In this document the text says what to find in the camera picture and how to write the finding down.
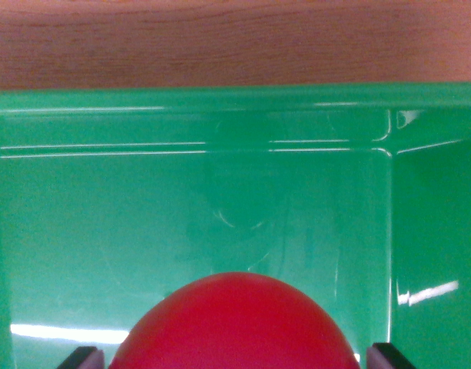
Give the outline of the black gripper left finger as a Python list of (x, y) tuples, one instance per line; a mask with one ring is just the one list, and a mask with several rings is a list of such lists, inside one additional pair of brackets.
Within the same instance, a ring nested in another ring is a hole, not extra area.
[(77, 347), (57, 369), (104, 369), (104, 352), (94, 346)]

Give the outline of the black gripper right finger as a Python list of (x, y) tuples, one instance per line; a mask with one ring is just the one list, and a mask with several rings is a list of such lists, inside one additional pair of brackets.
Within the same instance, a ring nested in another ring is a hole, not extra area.
[(367, 369), (416, 369), (391, 343), (373, 343), (366, 352)]

